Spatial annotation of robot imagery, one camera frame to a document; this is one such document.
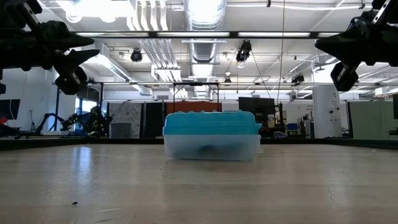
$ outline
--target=table surface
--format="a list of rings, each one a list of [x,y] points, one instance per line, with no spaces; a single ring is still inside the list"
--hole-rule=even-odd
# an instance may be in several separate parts
[[[262,150],[252,162],[169,160],[163,145],[1,151],[0,223],[398,220],[398,151],[303,144]]]

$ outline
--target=ceiling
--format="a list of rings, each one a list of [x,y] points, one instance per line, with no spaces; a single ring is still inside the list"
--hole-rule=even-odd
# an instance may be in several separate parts
[[[37,15],[40,21],[60,20],[67,23],[69,28],[74,31],[128,31],[126,25],[126,18],[119,17],[112,23],[103,22],[99,17],[83,17],[83,19],[75,24],[69,23],[66,20],[66,13],[64,9],[60,8],[56,1],[43,1],[46,6],[43,13]],[[360,9],[345,9],[335,11],[309,11],[309,10],[295,10],[282,9],[279,7],[242,7],[250,6],[254,3],[264,3],[265,1],[246,1],[246,0],[228,0],[226,14],[224,17],[223,30],[247,30],[247,31],[344,31],[346,30],[350,20],[353,17],[360,16],[363,10]],[[340,0],[288,0],[285,2],[286,6],[300,6],[300,7],[334,7]],[[360,0],[347,0],[340,7],[346,6],[360,6]],[[365,3],[369,6],[371,1],[366,0]],[[186,30],[185,16],[183,9],[183,1],[168,0],[167,4],[167,23],[170,30]],[[272,1],[272,5],[282,5],[283,1]],[[218,44],[217,60],[219,65],[215,65],[210,81],[223,82],[226,78],[225,72],[231,72],[232,82],[254,82],[261,81],[260,75],[263,79],[269,82],[278,82],[282,77],[282,82],[286,80],[289,82],[289,77],[293,74],[289,73],[291,69],[300,65],[298,72],[305,76],[305,81],[310,82],[313,76],[325,76],[328,74],[321,74],[321,72],[313,73],[311,63],[302,63],[303,60],[315,59],[314,62],[324,61],[327,58],[325,53],[320,52],[314,47],[315,40],[293,40],[293,39],[252,39],[251,55],[243,68],[237,68],[234,60],[236,49],[241,45],[241,39],[228,39],[224,44]],[[153,82],[154,79],[150,75],[151,61],[148,59],[146,53],[143,53],[143,60],[139,63],[133,63],[130,59],[132,50],[140,48],[137,39],[96,39],[96,46],[106,44],[110,49],[109,57],[111,60],[117,62],[124,70],[128,71],[133,79],[137,82]],[[188,45],[183,44],[181,39],[172,39],[172,48],[176,55],[178,65],[181,67],[182,78],[188,78],[190,73],[189,51]],[[371,73],[378,69],[385,67],[385,64],[376,64],[373,67],[361,65],[357,69],[358,75]],[[119,81],[103,65],[97,63],[86,63],[84,69],[87,71],[89,77],[95,78],[99,82],[114,82]],[[366,82],[379,82],[387,80],[394,81],[398,73],[397,69],[390,69],[386,72],[379,73],[366,80]],[[369,86],[363,89],[373,90],[374,87]],[[120,90],[132,89],[120,87]]]

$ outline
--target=white pillar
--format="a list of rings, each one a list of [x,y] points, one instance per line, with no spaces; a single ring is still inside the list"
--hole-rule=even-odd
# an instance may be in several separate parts
[[[340,94],[334,86],[313,89],[315,138],[341,137]]]

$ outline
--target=wall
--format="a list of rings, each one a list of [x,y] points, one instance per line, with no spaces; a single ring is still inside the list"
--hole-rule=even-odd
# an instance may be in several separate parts
[[[334,86],[313,88],[315,138],[341,137],[340,95]]]
[[[42,68],[32,68],[28,72],[20,68],[3,70],[1,83],[7,86],[7,92],[0,95],[0,100],[21,100],[18,117],[16,120],[8,121],[9,126],[28,131],[32,126],[29,110],[33,110],[33,121],[36,126],[45,113],[55,112],[57,87],[52,83],[56,77],[56,72],[45,71]],[[65,96],[61,93],[59,115],[68,118],[74,112],[74,107],[75,96]],[[44,130],[48,126],[52,126],[50,119],[45,124]]]
[[[398,127],[391,101],[351,102],[349,107],[355,139],[398,140],[388,133]]]
[[[287,113],[288,123],[297,123],[297,120],[302,116],[313,112],[313,103],[311,101],[283,101],[284,111]],[[239,103],[237,101],[224,101],[222,102],[222,109],[225,110],[238,110]],[[340,102],[341,126],[348,129],[348,117],[346,110],[346,102]]]
[[[35,124],[44,113],[49,110],[51,83],[54,74],[46,73],[41,68],[33,68],[24,72],[19,68],[3,70],[2,83],[7,86],[6,94],[0,95],[0,100],[20,99],[18,117],[8,121],[12,127],[20,127],[22,130],[30,130],[30,111],[33,110]]]

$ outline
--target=plastic storage container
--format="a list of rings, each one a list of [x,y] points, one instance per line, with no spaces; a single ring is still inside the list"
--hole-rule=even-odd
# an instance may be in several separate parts
[[[165,151],[173,159],[249,161],[260,148],[257,124],[250,112],[177,112],[166,117]]]

